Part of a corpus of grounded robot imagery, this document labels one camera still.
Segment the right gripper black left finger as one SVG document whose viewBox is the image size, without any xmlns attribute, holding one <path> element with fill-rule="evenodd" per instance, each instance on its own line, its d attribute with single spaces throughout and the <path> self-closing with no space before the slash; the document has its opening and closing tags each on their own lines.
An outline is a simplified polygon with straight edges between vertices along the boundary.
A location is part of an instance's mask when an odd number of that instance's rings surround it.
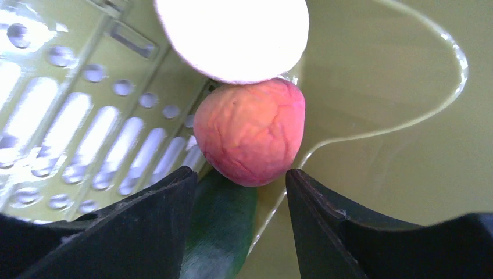
<svg viewBox="0 0 493 279">
<path fill-rule="evenodd" d="M 2 278 L 179 278 L 198 175 L 181 167 L 74 221 L 1 216 Z"/>
</svg>

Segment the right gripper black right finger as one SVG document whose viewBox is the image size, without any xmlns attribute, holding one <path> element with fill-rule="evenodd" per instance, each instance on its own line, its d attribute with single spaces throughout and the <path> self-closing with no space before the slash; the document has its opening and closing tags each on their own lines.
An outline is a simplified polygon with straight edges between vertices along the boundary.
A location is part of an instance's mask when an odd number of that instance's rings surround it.
<svg viewBox="0 0 493 279">
<path fill-rule="evenodd" d="M 302 278 L 491 278 L 492 214 L 430 226 L 373 211 L 300 169 L 285 177 Z"/>
</svg>

